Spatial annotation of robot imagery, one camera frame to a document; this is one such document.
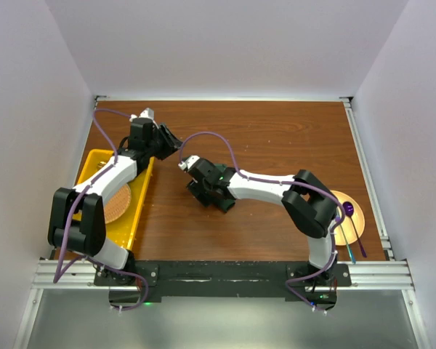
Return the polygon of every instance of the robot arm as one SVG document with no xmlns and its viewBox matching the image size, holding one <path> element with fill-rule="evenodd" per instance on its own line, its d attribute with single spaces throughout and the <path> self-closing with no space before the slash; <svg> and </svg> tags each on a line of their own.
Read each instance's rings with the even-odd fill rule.
<svg viewBox="0 0 436 349">
<path fill-rule="evenodd" d="M 315 191 L 283 184 L 304 182 L 329 192 L 311 172 L 301 170 L 296 175 L 268 176 L 241 170 L 246 177 L 267 181 L 257 182 L 240 176 L 232 167 L 216 165 L 198 156 L 189 156 L 179 167 L 193 178 L 187 188 L 204 206 L 214 204 L 226 212 L 235 200 L 243 198 L 284 206 L 296 227 L 307 236 L 310 264 L 321 269 L 328 262 L 332 247 L 328 229 L 334 224 L 335 203 Z M 305 200 L 305 194 L 309 195 L 308 200 Z"/>
<path fill-rule="evenodd" d="M 147 169 L 152 156 L 164 160 L 175 153 L 181 144 L 165 124 L 154 122 L 151 109 L 146 109 L 139 117 L 132 116 L 130 133 L 117 151 L 117 161 L 112 156 L 87 181 L 72 189 L 60 188 L 56 191 L 50 215 L 49 243 L 55 247 L 61 246 L 70 207 L 77 195 L 90 185 L 77 207 L 81 211 L 81 221 L 73 220 L 71 223 L 67 249 L 88 255 L 103 265 L 124 269 L 134 256 L 106 236 L 103 207 L 121 186 Z"/>
</svg>

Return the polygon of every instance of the table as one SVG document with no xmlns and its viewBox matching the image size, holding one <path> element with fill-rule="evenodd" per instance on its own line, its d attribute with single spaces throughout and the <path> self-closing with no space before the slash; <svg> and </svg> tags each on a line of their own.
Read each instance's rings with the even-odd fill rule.
<svg viewBox="0 0 436 349">
<path fill-rule="evenodd" d="M 352 140 L 343 103 L 251 101 L 102 101 L 110 108 L 137 115 L 149 107 L 180 139 L 200 131 L 226 137 L 241 169 L 266 175 L 312 171 L 330 190 L 353 197 L 366 219 L 362 242 L 368 260 L 384 260 L 371 203 Z M 97 113 L 117 145 L 129 134 L 122 116 Z M 93 148 L 107 142 L 92 125 L 84 164 Z M 199 155 L 232 166 L 224 143 L 212 136 L 191 140 L 184 156 Z M 265 202 L 237 201 L 227 214 L 202 207 L 186 189 L 190 177 L 177 168 L 178 154 L 156 161 L 133 252 L 149 260 L 307 260 L 307 239 L 286 210 Z M 364 260 L 357 243 L 351 245 Z M 339 259 L 349 260 L 345 247 Z"/>
</svg>

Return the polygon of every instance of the cable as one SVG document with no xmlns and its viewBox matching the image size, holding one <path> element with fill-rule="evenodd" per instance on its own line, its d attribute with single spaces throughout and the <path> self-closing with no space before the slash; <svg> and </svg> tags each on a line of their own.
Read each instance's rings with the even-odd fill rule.
<svg viewBox="0 0 436 349">
<path fill-rule="evenodd" d="M 60 256 L 58 257 L 57 270 L 55 271 L 55 275 L 54 275 L 54 278 L 53 278 L 53 283 L 54 284 L 56 284 L 60 280 L 62 275 L 69 269 L 69 267 L 74 262 L 84 258 L 84 256 L 82 256 L 82 255 L 77 256 L 76 258 L 73 258 L 62 269 L 63 260 L 64 260 L 64 257 L 65 257 L 65 254 L 66 254 L 66 247 L 68 245 L 69 230 L 70 230 L 70 227 L 71 227 L 71 222 L 73 220 L 73 215 L 74 215 L 74 213 L 76 211 L 76 207 L 78 206 L 79 202 L 81 202 L 82 198 L 84 197 L 84 194 L 87 193 L 87 191 L 94 185 L 94 183 L 99 178 L 101 178 L 105 173 L 107 173 L 110 169 L 112 169 L 116 165 L 116 163 L 118 162 L 118 152 L 117 152 L 117 150 L 115 148 L 115 145 L 113 144 L 112 140 L 108 137 L 108 135 L 105 133 L 105 131 L 100 126 L 100 124 L 98 123 L 97 119 L 95 118 L 95 114 L 98 111 L 106 111 L 108 113 L 114 113 L 114 114 L 117 114 L 117 115 L 120 115 L 120 116 L 125 116 L 128 119 L 131 118 L 130 115 L 122 113 L 120 111 L 113 111 L 113 110 L 107 109 L 107 108 L 94 109 L 94 113 L 92 114 L 92 120 L 94 122 L 94 125 L 99 129 L 99 131 L 102 134 L 102 136 L 108 141 L 108 144 L 113 149 L 114 161 L 113 161 L 113 164 L 111 164 L 110 166 L 105 167 L 102 171 L 100 171 L 100 173 L 97 174 L 97 176 L 92 178 L 90 184 L 88 184 L 86 187 L 84 187 L 84 189 L 77 195 L 76 199 L 74 200 L 73 204 L 71 205 L 71 208 L 69 210 L 68 216 L 66 217 L 65 230 L 63 232 L 63 238 L 62 238 L 62 243 L 61 243 L 61 247 L 60 247 Z M 87 259 L 90 260 L 93 264 L 101 265 L 100 263 L 98 263 L 97 261 L 93 260 L 92 258 L 87 258 Z M 130 272 L 123 271 L 123 270 L 118 270 L 118 269 L 109 267 L 107 265 L 105 265 L 104 268 L 108 269 L 108 270 L 110 270 L 110 271 L 112 271 L 114 273 L 121 274 L 121 275 L 133 276 L 133 277 L 139 279 L 145 285 L 145 293 L 142 296 L 142 298 L 140 298 L 139 302 L 137 302 L 135 305 L 132 305 L 132 306 L 129 306 L 129 307 L 125 307 L 125 308 L 123 308 L 122 306 L 114 305 L 113 306 L 114 308 L 119 309 L 119 310 L 131 310 L 131 309 L 137 308 L 139 305 L 141 305 L 145 301 L 145 299 L 147 298 L 147 295 L 148 295 L 148 283 L 147 283 L 147 281 L 141 275 L 138 275 L 136 273 L 130 273 Z"/>
<path fill-rule="evenodd" d="M 230 151 L 230 155 L 231 155 L 231 159 L 233 161 L 233 165 L 234 168 L 236 170 L 236 173 L 238 173 L 238 175 L 240 175 L 242 178 L 245 178 L 247 180 L 253 180 L 256 182 L 263 182 L 263 183 L 270 183 L 270 184 L 279 184 L 279 185 L 298 185 L 299 187 L 303 187 L 306 189 L 310 189 L 313 190 L 329 199 L 331 199 L 341 210 L 341 219 L 338 220 L 336 219 L 334 225 L 331 227 L 331 231 L 330 231 L 330 235 L 331 235 L 331 256 L 328 259 L 328 262 L 319 270 L 316 271 L 315 273 L 312 273 L 310 275 L 307 276 L 301 276 L 299 278 L 291 278 L 289 280 L 287 280 L 285 282 L 285 285 L 287 287 L 287 289 L 292 292 L 293 294 L 295 294 L 298 298 L 300 298 L 303 302 L 305 302 L 306 304 L 308 304 L 310 307 L 312 307 L 313 310 L 323 310 L 319 307 L 317 307 L 316 305 L 312 304 L 307 298 L 305 298 L 304 296 L 302 296 L 300 293 L 298 293 L 298 291 L 296 291 L 291 284 L 294 282 L 300 282 L 300 281 L 306 281 L 309 280 L 311 278 L 314 278 L 318 275 L 320 275 L 321 273 L 327 271 L 331 265 L 334 262 L 334 258 L 336 258 L 336 242 L 334 240 L 334 230 L 336 229 L 337 226 L 341 225 L 341 223 L 344 221 L 344 218 L 346 217 L 346 212 L 344 210 L 344 207 L 342 206 L 342 204 L 339 202 L 339 200 L 337 199 L 337 197 L 335 197 L 334 195 L 332 195 L 331 193 L 328 193 L 318 187 L 315 187 L 313 185 L 310 184 L 306 184 L 303 182 L 296 182 L 296 181 L 287 181 L 287 180 L 283 180 L 283 181 L 277 181 L 277 180 L 267 180 L 264 178 L 258 178 L 258 177 L 250 177 L 250 176 L 246 176 L 245 174 L 243 174 L 241 172 L 241 170 L 239 169 L 238 166 L 238 162 L 236 161 L 235 158 L 235 154 L 233 151 L 233 148 L 231 147 L 231 144 L 226 140 L 226 138 L 224 138 L 223 136 L 217 134 L 216 132 L 209 132 L 209 131 L 204 131 L 204 132 L 197 132 L 189 137 L 187 137 L 185 139 L 185 141 L 181 144 L 181 148 L 179 148 L 179 162 L 182 162 L 182 152 L 184 150 L 184 147 L 186 145 L 187 142 L 189 142 L 191 139 L 193 139 L 194 137 L 200 136 L 200 135 L 211 135 L 211 136 L 215 136 L 218 137 L 219 139 L 221 139 L 225 145 L 227 146 L 227 149 Z"/>
</svg>

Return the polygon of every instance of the white wall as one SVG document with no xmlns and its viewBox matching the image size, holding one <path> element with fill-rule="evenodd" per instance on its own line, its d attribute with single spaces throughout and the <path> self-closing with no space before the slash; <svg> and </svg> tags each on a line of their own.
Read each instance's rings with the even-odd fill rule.
<svg viewBox="0 0 436 349">
<path fill-rule="evenodd" d="M 436 348 L 436 1 L 410 1 L 353 103 L 392 247 Z"/>
<path fill-rule="evenodd" d="M 52 194 L 70 185 L 91 94 L 43 1 L 0 1 L 0 349 L 11 348 Z"/>
<path fill-rule="evenodd" d="M 93 93 L 351 96 L 406 0 L 47 0 Z"/>
</svg>

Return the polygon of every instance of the yellow container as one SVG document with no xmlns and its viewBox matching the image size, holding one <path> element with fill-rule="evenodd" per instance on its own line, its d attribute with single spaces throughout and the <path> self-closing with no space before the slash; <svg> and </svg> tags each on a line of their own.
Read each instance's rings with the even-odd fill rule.
<svg viewBox="0 0 436 349">
<path fill-rule="evenodd" d="M 98 164 L 101 161 L 108 162 L 113 151 L 93 149 L 87 156 L 86 163 L 78 178 L 78 184 L 88 180 L 100 168 Z M 106 225 L 107 237 L 117 245 L 132 250 L 134 238 L 136 236 L 137 224 L 139 223 L 140 212 L 144 206 L 147 187 L 152 176 L 154 158 L 150 158 L 148 168 L 128 183 L 131 188 L 131 204 L 121 217 Z"/>
</svg>

